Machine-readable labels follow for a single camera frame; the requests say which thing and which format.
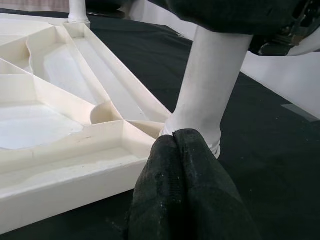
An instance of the white plastic part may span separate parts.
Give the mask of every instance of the white plastic part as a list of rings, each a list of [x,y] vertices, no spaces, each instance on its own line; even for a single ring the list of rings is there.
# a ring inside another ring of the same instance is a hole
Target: white plastic part
[[[7,16],[0,234],[132,189],[170,116],[85,24]]]
[[[83,23],[90,27],[86,12],[86,0],[69,0],[69,23]]]
[[[320,28],[302,40],[298,46],[293,47],[288,56],[299,56],[320,50]]]
[[[196,129],[219,156],[220,122],[251,40],[249,35],[215,33],[198,27],[176,109],[162,134]]]
[[[242,72],[320,119],[320,52],[301,56],[247,53]]]

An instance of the black table surface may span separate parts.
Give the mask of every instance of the black table surface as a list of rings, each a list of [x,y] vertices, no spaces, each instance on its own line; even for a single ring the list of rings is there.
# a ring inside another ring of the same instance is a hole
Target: black table surface
[[[91,30],[174,111],[192,42],[165,26],[89,19]],[[241,73],[222,119],[219,160],[264,240],[319,240],[320,121],[309,122],[282,106],[286,104],[290,102]],[[0,240],[113,239],[112,226],[124,227],[132,196],[133,190],[8,232]]]

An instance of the white cylindrical leg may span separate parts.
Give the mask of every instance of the white cylindrical leg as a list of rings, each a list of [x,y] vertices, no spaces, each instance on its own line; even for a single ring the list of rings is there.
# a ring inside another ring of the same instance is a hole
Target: white cylindrical leg
[[[219,157],[221,119],[251,40],[250,35],[216,33],[198,27],[176,109],[162,134],[196,129]]]
[[[70,23],[90,24],[86,12],[86,0],[69,0],[69,7],[68,20]]]

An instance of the black padded cushion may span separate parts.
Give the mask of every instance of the black padded cushion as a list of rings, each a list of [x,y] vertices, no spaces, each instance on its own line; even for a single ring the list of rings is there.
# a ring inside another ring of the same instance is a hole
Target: black padded cushion
[[[149,0],[218,33],[270,35],[290,25],[304,0]]]

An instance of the white backdrop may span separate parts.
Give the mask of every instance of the white backdrop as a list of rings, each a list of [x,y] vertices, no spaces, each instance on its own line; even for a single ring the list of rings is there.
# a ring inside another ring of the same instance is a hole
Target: white backdrop
[[[191,40],[197,28],[146,0],[136,1],[130,16],[135,21],[167,25]],[[241,71],[320,119],[320,52],[287,57],[248,52]]]
[[[20,11],[69,12],[69,0],[0,0],[0,8]]]

